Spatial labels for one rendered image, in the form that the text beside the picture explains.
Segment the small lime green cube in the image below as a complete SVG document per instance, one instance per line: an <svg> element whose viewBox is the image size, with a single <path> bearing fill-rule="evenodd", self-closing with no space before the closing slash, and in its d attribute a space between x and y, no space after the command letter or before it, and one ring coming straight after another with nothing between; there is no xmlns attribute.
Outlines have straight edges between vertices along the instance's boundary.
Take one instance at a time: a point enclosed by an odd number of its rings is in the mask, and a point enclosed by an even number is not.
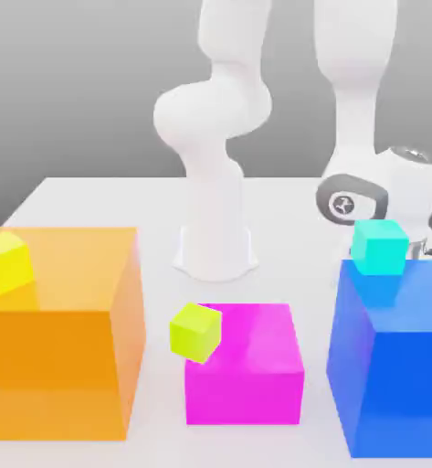
<svg viewBox="0 0 432 468"><path fill-rule="evenodd" d="M193 362L204 364L221 342L222 313L187 303L170 322L170 349Z"/></svg>

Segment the small cyan cube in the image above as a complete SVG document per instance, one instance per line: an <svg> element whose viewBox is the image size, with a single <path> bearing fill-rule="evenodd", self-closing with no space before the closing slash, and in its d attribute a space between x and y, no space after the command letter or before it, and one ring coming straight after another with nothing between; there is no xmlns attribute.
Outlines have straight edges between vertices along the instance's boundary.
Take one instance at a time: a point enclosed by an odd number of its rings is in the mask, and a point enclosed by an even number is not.
<svg viewBox="0 0 432 468"><path fill-rule="evenodd" d="M351 258L362 275L402 275L409 237L392 219L364 219L354 224Z"/></svg>

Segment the small yellow cube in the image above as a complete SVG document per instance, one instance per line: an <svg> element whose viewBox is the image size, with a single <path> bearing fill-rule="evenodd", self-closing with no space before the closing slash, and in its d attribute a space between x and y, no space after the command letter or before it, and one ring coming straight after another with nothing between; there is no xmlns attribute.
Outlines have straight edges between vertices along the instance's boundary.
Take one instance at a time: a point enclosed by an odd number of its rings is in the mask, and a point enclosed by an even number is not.
<svg viewBox="0 0 432 468"><path fill-rule="evenodd" d="M0 295L34 280L27 244L16 234L0 230Z"/></svg>

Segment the large magenta box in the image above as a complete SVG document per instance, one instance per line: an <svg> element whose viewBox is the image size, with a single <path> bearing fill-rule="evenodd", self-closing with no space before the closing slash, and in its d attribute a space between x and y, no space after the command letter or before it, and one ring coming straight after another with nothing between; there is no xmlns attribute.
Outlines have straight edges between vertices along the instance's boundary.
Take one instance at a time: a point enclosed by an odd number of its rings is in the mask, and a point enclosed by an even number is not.
<svg viewBox="0 0 432 468"><path fill-rule="evenodd" d="M185 362L188 425L295 425L305 380L286 303L207 303L222 314L220 345Z"/></svg>

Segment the large orange box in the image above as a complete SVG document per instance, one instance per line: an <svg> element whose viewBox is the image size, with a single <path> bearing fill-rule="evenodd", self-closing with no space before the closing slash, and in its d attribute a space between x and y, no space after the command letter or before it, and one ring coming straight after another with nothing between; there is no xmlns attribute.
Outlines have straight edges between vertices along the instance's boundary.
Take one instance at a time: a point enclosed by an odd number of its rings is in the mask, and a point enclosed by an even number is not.
<svg viewBox="0 0 432 468"><path fill-rule="evenodd" d="M0 296L0 441L123 441L145 346L134 228L17 227L35 279Z"/></svg>

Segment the large blue box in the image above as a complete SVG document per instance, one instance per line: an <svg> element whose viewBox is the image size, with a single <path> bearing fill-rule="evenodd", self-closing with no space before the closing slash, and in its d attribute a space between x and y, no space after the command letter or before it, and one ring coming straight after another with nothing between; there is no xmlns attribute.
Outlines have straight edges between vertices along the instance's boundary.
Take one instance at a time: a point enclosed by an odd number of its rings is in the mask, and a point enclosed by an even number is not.
<svg viewBox="0 0 432 468"><path fill-rule="evenodd" d="M353 458L432 458L432 261L342 262L326 373Z"/></svg>

